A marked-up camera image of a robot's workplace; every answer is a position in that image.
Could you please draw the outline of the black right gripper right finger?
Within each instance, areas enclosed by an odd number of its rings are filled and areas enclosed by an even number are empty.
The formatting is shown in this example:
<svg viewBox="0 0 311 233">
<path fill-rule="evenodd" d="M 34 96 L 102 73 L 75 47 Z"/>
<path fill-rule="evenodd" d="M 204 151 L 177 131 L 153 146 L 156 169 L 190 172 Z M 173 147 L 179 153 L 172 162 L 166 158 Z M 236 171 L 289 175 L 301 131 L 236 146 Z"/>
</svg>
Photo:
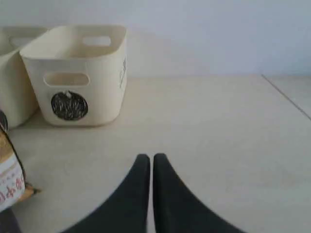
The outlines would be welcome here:
<svg viewBox="0 0 311 233">
<path fill-rule="evenodd" d="M 242 233 L 205 206 L 183 183 L 164 153 L 154 156 L 153 209 L 157 233 Z"/>
</svg>

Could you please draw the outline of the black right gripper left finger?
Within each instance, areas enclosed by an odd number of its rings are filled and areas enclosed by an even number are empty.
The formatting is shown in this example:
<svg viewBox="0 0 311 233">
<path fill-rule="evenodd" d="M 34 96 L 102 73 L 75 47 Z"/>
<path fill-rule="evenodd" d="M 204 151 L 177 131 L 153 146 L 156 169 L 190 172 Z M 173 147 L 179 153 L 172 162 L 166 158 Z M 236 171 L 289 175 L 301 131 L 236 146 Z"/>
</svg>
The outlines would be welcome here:
<svg viewBox="0 0 311 233">
<path fill-rule="evenodd" d="M 150 158 L 139 154 L 111 196 L 65 233 L 145 233 L 150 191 Z"/>
</svg>

